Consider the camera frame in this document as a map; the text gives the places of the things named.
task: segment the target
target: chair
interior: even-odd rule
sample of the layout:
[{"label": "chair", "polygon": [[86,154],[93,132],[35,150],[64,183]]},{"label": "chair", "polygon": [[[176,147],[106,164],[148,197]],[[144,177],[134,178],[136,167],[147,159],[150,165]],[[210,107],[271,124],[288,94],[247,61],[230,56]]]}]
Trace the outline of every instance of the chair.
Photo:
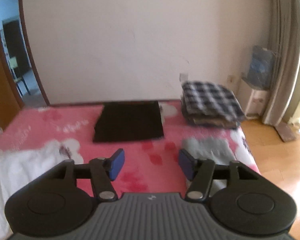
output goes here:
[{"label": "chair", "polygon": [[26,82],[25,82],[25,80],[24,80],[24,78],[23,78],[23,76],[22,76],[22,74],[21,74],[21,72],[20,72],[19,67],[18,67],[18,63],[17,63],[17,58],[16,58],[16,57],[12,57],[12,58],[9,59],[9,66],[10,66],[11,74],[12,74],[12,77],[13,77],[13,81],[14,81],[15,84],[17,85],[17,89],[18,89],[19,93],[23,96],[23,94],[22,94],[22,92],[21,92],[21,89],[20,89],[20,87],[18,86],[18,83],[19,83],[20,81],[22,81],[23,84],[24,84],[25,87],[26,87],[26,90],[27,90],[28,94],[31,95],[31,94],[30,94],[30,91],[29,91],[29,89],[28,89],[28,87],[27,87],[27,84],[26,84]]}]

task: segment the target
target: stack of folded clothes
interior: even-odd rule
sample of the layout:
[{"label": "stack of folded clothes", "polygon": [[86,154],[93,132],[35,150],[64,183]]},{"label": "stack of folded clothes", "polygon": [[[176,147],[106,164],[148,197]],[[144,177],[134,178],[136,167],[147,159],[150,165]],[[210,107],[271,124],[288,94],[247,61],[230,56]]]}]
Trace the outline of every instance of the stack of folded clothes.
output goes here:
[{"label": "stack of folded clothes", "polygon": [[236,129],[245,115],[232,91],[208,82],[182,85],[182,114],[194,125]]}]

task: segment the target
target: metal screw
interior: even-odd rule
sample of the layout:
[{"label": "metal screw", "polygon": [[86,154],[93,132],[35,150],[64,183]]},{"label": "metal screw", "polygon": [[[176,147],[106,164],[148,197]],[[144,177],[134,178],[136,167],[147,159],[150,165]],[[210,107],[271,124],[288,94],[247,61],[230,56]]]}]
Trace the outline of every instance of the metal screw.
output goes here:
[{"label": "metal screw", "polygon": [[191,199],[202,199],[203,198],[203,194],[200,191],[190,191],[187,194],[187,197],[191,198]]},{"label": "metal screw", "polygon": [[112,191],[102,191],[99,196],[102,199],[113,199],[115,197],[115,194]]}]

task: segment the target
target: chair leg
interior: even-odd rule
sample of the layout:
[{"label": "chair leg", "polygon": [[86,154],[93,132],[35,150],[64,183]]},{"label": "chair leg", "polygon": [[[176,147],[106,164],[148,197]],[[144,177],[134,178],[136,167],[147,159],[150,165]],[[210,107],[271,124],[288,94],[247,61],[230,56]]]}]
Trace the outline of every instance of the chair leg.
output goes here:
[{"label": "chair leg", "polygon": [[18,83],[16,84],[16,86],[17,86],[17,89],[18,89],[20,95],[23,96],[23,94],[22,94],[22,92],[21,92],[21,89],[20,89],[20,87],[18,86]]},{"label": "chair leg", "polygon": [[31,95],[31,94],[30,94],[30,91],[29,91],[29,89],[28,89],[28,87],[27,87],[27,84],[26,84],[26,82],[25,82],[24,79],[22,79],[22,82],[23,82],[23,84],[25,85],[28,94]]}]

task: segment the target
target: beige curtain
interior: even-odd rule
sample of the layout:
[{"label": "beige curtain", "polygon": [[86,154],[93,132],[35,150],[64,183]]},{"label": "beige curtain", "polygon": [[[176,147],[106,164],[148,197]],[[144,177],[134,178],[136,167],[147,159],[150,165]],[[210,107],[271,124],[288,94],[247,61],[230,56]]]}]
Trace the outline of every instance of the beige curtain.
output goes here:
[{"label": "beige curtain", "polygon": [[263,123],[277,126],[290,102],[300,65],[300,0],[273,0],[268,49],[276,54]]}]

